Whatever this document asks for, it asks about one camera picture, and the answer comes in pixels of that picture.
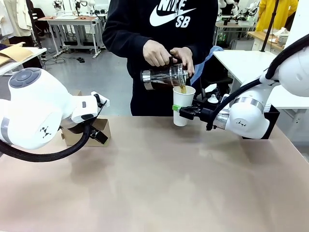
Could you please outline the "person's left forearm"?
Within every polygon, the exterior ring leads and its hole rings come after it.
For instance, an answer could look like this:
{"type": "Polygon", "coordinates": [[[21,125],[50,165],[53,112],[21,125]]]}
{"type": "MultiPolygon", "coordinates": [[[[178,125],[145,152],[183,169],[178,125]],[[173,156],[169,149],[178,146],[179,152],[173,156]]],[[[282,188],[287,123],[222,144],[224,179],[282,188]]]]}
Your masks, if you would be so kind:
{"type": "Polygon", "coordinates": [[[215,22],[201,25],[196,28],[191,35],[191,42],[187,47],[192,52],[193,64],[204,62],[213,47],[213,36],[215,32],[215,22]]]}

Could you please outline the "white table with envelope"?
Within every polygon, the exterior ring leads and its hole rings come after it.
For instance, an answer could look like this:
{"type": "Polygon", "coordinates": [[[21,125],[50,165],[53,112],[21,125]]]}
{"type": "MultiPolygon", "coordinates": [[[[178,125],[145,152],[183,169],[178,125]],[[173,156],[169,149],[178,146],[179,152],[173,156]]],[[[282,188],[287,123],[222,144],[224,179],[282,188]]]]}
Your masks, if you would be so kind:
{"type": "Polygon", "coordinates": [[[43,54],[46,51],[46,48],[20,47],[17,45],[1,50],[0,76],[11,73],[16,68],[22,68],[25,62],[43,54]]]}

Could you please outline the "white side table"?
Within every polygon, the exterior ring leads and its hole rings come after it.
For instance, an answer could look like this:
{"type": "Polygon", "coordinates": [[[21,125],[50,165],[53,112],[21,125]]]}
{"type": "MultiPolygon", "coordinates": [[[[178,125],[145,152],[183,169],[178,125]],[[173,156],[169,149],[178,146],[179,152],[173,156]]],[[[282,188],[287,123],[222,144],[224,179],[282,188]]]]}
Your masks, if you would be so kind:
{"type": "MultiPolygon", "coordinates": [[[[270,52],[243,50],[215,51],[213,54],[241,84],[259,77],[276,57],[270,52]]],[[[269,102],[277,109],[309,109],[309,98],[295,96],[282,86],[272,90],[269,102]]]]}

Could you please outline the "wooden topped table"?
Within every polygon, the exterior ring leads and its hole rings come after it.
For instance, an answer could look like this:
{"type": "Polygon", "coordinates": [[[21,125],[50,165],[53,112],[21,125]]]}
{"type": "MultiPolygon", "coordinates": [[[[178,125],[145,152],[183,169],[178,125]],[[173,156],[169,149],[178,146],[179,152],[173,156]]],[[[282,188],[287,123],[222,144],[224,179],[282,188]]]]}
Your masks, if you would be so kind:
{"type": "MultiPolygon", "coordinates": [[[[264,44],[266,34],[264,32],[248,31],[247,35],[254,38],[252,50],[261,50],[264,44]]],[[[266,44],[266,49],[269,49],[270,51],[279,51],[279,52],[284,49],[284,45],[278,46],[277,43],[273,43],[270,41],[271,39],[276,38],[277,38],[276,36],[269,36],[269,39],[266,44]]]]}

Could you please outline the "brown cardboard cup carrier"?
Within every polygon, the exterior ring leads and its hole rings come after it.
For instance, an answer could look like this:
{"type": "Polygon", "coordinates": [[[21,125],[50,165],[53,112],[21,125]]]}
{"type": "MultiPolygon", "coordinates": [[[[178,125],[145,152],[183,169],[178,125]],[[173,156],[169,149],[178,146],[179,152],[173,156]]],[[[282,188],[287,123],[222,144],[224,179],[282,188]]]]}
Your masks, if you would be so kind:
{"type": "MultiPolygon", "coordinates": [[[[80,92],[77,92],[77,95],[66,93],[64,101],[66,104],[63,106],[64,113],[62,120],[69,117],[73,122],[81,123],[88,119],[95,118],[94,123],[90,125],[90,134],[92,130],[99,130],[108,136],[108,141],[105,144],[101,144],[90,137],[85,145],[93,147],[107,147],[111,138],[110,126],[107,119],[102,119],[97,116],[98,105],[96,98],[91,94],[82,96],[80,92]]],[[[83,134],[72,133],[67,129],[61,130],[62,138],[67,146],[76,144],[81,139],[83,134]]]]}

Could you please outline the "person's right forearm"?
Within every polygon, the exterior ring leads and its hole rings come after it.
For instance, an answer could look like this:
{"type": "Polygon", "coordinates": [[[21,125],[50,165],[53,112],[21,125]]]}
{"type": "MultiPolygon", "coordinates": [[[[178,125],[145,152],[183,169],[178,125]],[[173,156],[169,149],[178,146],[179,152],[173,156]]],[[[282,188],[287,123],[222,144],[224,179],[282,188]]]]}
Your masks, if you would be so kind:
{"type": "Polygon", "coordinates": [[[141,58],[144,45],[151,39],[118,27],[106,27],[102,38],[106,48],[122,58],[141,58]]]}

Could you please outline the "black tripod pole thin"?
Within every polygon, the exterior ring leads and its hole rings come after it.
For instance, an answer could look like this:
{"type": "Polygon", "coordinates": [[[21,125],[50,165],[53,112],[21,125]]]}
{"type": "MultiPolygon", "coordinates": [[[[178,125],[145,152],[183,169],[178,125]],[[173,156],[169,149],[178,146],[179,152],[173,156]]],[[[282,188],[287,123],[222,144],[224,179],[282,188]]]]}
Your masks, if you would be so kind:
{"type": "Polygon", "coordinates": [[[35,38],[35,41],[36,41],[38,47],[41,49],[42,48],[42,44],[41,44],[41,41],[40,41],[40,38],[39,38],[39,34],[38,34],[38,31],[37,31],[37,28],[35,26],[35,21],[34,21],[34,17],[33,17],[33,11],[32,11],[32,7],[30,5],[30,0],[26,0],[26,4],[27,4],[27,8],[28,8],[28,14],[29,14],[30,19],[31,19],[32,30],[33,30],[33,33],[34,33],[34,38],[35,38]]]}

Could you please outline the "white bowls stack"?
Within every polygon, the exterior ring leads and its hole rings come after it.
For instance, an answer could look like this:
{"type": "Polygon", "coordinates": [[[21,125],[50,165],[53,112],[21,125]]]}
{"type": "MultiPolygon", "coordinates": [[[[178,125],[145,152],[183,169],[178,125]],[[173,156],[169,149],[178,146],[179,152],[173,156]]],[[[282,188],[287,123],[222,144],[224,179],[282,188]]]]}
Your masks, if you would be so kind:
{"type": "Polygon", "coordinates": [[[282,47],[283,45],[286,44],[288,36],[289,36],[289,31],[282,27],[280,30],[278,30],[277,32],[275,32],[275,36],[277,37],[277,45],[282,47]]]}

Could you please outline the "black Nike hoodie torso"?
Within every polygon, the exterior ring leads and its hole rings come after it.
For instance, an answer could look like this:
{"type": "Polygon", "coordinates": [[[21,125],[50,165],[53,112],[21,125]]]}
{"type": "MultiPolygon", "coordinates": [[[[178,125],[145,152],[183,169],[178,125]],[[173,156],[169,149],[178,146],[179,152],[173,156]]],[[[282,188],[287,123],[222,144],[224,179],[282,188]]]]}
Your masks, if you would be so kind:
{"type": "MultiPolygon", "coordinates": [[[[110,0],[105,28],[118,27],[149,37],[170,53],[175,47],[187,47],[193,31],[216,22],[217,13],[218,0],[110,0]]],[[[146,90],[140,73],[153,66],[143,56],[126,59],[133,80],[132,115],[172,116],[172,89],[146,90]]]]}

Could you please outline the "grey framed workbench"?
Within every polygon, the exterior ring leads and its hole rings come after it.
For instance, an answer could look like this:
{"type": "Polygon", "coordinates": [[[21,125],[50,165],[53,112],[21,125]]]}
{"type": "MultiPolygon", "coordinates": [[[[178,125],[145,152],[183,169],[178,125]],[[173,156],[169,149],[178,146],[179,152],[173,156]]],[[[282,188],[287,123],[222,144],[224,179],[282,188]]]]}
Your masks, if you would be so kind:
{"type": "Polygon", "coordinates": [[[93,59],[105,49],[102,41],[104,23],[97,16],[46,16],[38,19],[46,22],[56,53],[54,58],[70,49],[89,50],[93,59]]]}

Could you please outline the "glass french press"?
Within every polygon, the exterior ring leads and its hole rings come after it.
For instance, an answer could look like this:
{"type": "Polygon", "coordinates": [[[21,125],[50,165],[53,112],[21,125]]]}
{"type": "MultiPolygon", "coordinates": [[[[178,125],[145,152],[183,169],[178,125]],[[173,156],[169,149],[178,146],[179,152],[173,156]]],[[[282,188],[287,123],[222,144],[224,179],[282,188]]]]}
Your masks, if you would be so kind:
{"type": "Polygon", "coordinates": [[[140,80],[146,90],[168,90],[186,85],[189,78],[187,68],[182,60],[169,57],[169,64],[141,71],[140,80]]]}

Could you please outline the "blue cloth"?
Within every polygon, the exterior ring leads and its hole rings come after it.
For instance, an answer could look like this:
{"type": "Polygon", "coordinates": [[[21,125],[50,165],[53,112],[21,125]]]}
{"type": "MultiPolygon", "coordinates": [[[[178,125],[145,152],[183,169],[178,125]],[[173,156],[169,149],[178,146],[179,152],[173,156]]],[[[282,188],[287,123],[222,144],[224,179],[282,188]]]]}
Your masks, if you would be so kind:
{"type": "Polygon", "coordinates": [[[210,53],[206,56],[205,60],[202,63],[195,66],[195,74],[190,80],[191,86],[202,76],[206,62],[213,56],[213,53],[216,51],[224,51],[224,49],[219,46],[213,46],[212,49],[210,50],[210,53]]]}

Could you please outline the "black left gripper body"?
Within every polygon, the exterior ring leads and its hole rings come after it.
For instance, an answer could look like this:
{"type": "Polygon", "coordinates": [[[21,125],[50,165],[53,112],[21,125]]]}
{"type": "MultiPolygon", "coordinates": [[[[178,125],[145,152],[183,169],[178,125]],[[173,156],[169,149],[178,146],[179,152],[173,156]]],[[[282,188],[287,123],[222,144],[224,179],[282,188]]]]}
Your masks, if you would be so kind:
{"type": "Polygon", "coordinates": [[[66,118],[61,120],[60,128],[67,129],[72,133],[83,133],[86,125],[92,125],[95,121],[95,118],[88,119],[81,123],[75,123],[71,118],[66,118]]]}

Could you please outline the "person in yellow jacket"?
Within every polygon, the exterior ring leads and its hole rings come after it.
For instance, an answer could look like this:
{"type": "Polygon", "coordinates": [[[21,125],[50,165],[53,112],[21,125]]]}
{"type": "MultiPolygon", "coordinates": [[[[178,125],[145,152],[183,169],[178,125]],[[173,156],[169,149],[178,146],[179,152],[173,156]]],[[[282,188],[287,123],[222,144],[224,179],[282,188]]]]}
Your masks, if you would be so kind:
{"type": "MultiPolygon", "coordinates": [[[[276,0],[260,0],[258,21],[255,31],[263,31],[268,29],[272,14],[274,11],[276,0]]],[[[281,29],[285,26],[286,20],[294,12],[296,12],[298,0],[279,0],[276,15],[273,22],[274,29],[281,29]]]]}

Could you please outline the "person's left hand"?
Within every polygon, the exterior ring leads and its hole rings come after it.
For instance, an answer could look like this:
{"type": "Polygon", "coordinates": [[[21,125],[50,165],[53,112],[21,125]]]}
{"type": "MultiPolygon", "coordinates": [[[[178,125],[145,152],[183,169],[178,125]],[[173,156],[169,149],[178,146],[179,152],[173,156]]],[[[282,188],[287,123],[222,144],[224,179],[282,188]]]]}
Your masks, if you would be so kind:
{"type": "Polygon", "coordinates": [[[193,53],[188,47],[173,48],[170,50],[170,54],[173,56],[173,62],[177,63],[182,61],[183,66],[188,71],[188,76],[192,77],[195,74],[195,67],[193,64],[193,53]]]}

